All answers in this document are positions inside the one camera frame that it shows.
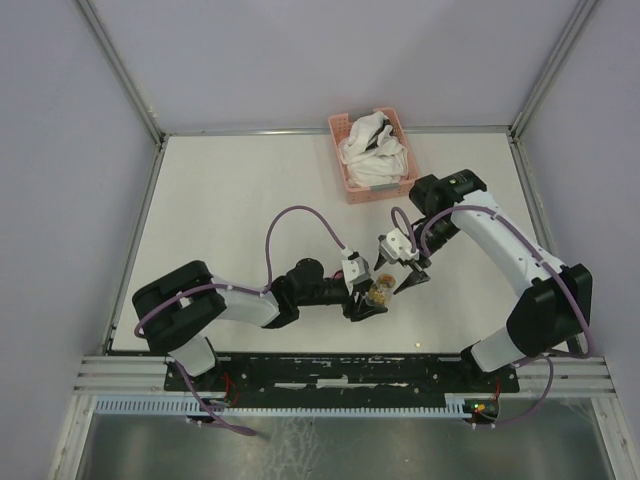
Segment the glass pill bottle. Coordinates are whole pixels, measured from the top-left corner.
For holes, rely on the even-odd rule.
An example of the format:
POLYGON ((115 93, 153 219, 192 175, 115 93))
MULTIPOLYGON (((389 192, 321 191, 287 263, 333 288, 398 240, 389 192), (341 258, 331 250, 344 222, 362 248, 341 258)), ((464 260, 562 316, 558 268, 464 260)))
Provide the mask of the glass pill bottle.
POLYGON ((386 307, 396 287, 396 280, 390 274, 381 274, 370 286, 366 300, 370 305, 386 307))

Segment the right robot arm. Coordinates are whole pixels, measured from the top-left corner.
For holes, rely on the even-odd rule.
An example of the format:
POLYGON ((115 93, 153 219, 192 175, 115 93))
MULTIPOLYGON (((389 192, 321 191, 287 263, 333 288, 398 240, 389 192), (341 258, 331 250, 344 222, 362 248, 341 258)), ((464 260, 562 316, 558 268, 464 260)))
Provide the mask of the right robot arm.
POLYGON ((582 264, 567 265, 531 240, 473 171, 421 177, 409 199, 421 218, 378 239, 378 266, 399 263, 411 270, 400 291, 428 281, 432 256, 462 232, 499 268, 518 298, 504 327, 462 351, 463 386, 481 391, 499 369, 559 355, 558 345, 578 335, 593 343, 590 271, 582 264))

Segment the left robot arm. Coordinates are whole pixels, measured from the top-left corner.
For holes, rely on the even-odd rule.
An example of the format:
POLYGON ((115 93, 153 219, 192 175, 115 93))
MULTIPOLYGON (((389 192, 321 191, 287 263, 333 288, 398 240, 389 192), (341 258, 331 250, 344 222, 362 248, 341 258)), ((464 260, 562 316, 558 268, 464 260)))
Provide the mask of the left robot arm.
POLYGON ((373 286, 367 262, 353 256, 332 277, 319 261, 304 258, 264 292, 225 283, 194 260, 133 295, 134 335, 151 353, 171 357, 198 389, 209 390, 221 378, 216 352, 203 334, 214 320, 280 329, 297 321, 302 307, 338 305, 347 319, 359 322, 388 311, 370 297, 373 286))

